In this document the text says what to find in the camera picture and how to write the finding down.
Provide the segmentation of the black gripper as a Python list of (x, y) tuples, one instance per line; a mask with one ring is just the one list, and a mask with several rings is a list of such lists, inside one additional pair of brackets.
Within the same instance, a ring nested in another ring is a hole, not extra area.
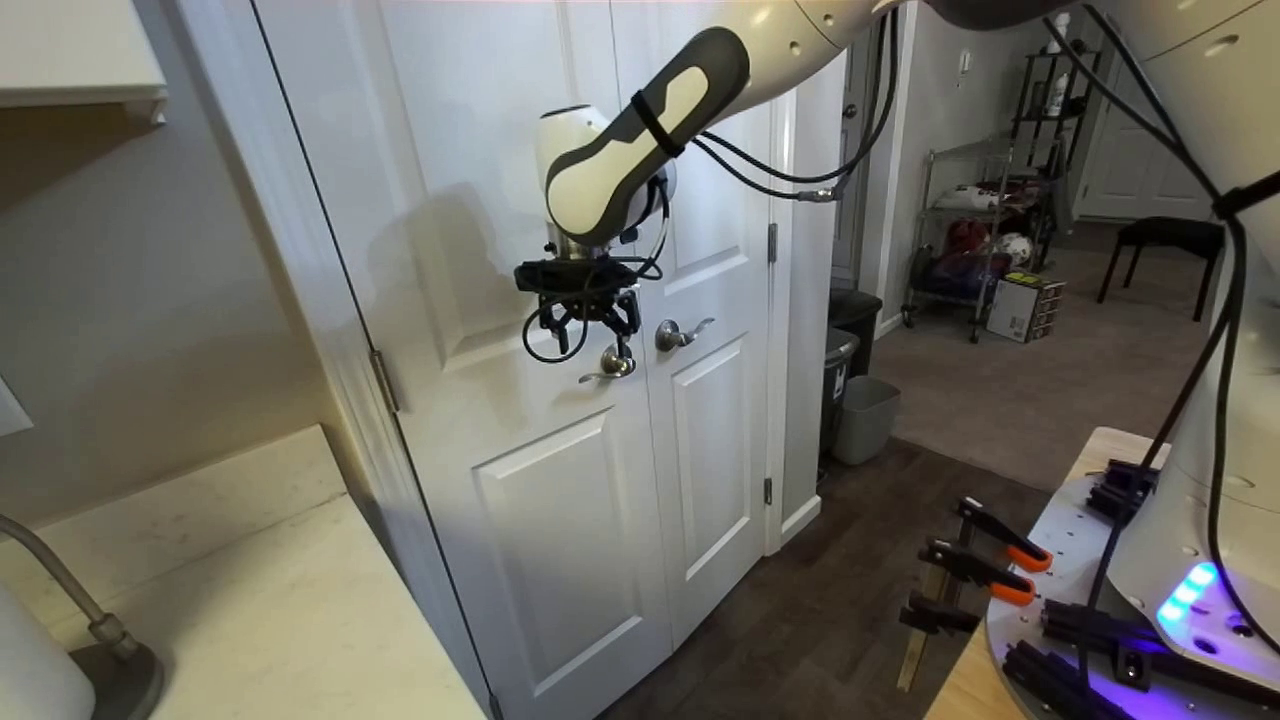
[(586, 346), (586, 325), (602, 325), (617, 337), (617, 347), (639, 331), (639, 305), (633, 290), (618, 291), (572, 291), (543, 298), (536, 320), (554, 337), (566, 356)]

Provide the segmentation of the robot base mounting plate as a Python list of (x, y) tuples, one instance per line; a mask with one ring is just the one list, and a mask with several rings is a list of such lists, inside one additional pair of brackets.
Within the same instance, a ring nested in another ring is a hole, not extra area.
[(1126, 600), (1106, 571), (1111, 533), (1153, 496), (1154, 470), (1106, 460), (1069, 479), (1011, 557), (1027, 594), (989, 606), (983, 632), (999, 672), (1056, 720), (1276, 720), (1276, 652), (1227, 596), (1227, 571), (1193, 554)]

